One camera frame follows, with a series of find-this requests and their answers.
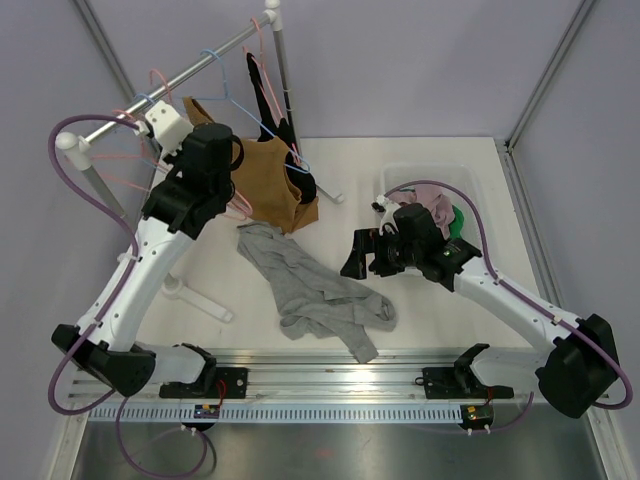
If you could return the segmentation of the brown tank top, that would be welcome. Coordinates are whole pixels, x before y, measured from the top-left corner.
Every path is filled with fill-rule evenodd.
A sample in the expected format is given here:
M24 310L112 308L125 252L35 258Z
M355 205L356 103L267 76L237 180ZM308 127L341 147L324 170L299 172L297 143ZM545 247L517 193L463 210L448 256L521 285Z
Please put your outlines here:
M251 204L252 218L292 233L319 219L318 198L300 203L301 192L287 179L287 145L275 138L267 142L243 139L233 154L244 152L242 164L231 173L236 191Z

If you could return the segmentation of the green tank top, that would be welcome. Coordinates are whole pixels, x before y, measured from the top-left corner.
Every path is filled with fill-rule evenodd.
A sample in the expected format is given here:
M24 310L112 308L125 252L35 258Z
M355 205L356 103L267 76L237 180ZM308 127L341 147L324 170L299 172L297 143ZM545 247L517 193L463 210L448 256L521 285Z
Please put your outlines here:
M452 211L454 214L454 218L448 225L449 238L459 239L462 237L462 230L464 228L465 217L463 212L455 205L452 206Z

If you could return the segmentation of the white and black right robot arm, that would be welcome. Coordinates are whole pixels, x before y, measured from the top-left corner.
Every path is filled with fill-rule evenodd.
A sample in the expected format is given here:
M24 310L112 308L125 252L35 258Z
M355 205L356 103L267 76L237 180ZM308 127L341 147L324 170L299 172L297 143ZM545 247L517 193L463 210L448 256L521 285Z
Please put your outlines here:
M616 406L629 405L633 388L605 319L596 314L583 319L518 288L478 248L460 238L445 239L420 204L400 206L379 197L373 207L381 213L381 223L355 231L342 276L363 280L368 274L389 277L417 270L494 315L533 348L530 353L499 354L486 344L471 347L454 366L460 393L476 396L497 387L539 393L560 413L579 418L591 407L612 409L601 399L620 381L625 394Z

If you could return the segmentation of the grey tank top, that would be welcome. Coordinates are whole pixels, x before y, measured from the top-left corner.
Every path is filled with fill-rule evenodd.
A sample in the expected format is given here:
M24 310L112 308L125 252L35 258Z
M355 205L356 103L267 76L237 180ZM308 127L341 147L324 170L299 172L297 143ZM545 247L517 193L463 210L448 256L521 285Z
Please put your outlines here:
M336 337L365 364L379 355L367 331L396 328L391 300L320 264L277 227L241 226L237 252L268 281L280 330L291 340Z

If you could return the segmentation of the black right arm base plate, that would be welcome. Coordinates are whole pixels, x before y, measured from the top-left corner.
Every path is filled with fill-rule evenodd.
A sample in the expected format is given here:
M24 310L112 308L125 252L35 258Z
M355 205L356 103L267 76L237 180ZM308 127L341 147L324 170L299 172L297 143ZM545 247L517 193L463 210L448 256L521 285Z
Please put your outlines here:
M430 400L507 400L515 394L511 387L482 384L470 369L425 367L414 379Z

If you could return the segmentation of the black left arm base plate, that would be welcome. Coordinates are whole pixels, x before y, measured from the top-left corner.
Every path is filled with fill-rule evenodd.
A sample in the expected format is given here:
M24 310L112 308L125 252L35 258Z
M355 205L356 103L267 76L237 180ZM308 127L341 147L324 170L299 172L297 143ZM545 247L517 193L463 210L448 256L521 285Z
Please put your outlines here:
M208 367L192 383L170 382L159 389L162 399L245 399L248 369Z

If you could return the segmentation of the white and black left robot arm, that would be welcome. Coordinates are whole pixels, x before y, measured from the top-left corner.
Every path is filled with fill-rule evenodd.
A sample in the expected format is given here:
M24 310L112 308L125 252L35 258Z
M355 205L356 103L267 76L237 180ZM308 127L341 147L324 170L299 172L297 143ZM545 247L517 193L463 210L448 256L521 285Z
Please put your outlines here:
M52 342L66 362L124 397L148 384L195 398L214 390L216 359L204 349L144 346L136 337L173 265L205 225L225 212L235 193L231 173L243 158L239 138L224 124L199 125L183 136L107 286L76 324L54 330Z

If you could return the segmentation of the mauve pink tank top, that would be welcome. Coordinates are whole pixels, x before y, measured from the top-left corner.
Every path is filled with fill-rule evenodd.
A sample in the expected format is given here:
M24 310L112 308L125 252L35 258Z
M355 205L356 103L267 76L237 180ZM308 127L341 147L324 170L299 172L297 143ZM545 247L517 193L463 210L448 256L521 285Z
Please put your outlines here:
M453 238L454 230L451 225L456 220L456 211L449 197L439 186L413 185L388 194L387 197L399 205L413 203L422 205L430 212L443 237L446 240Z

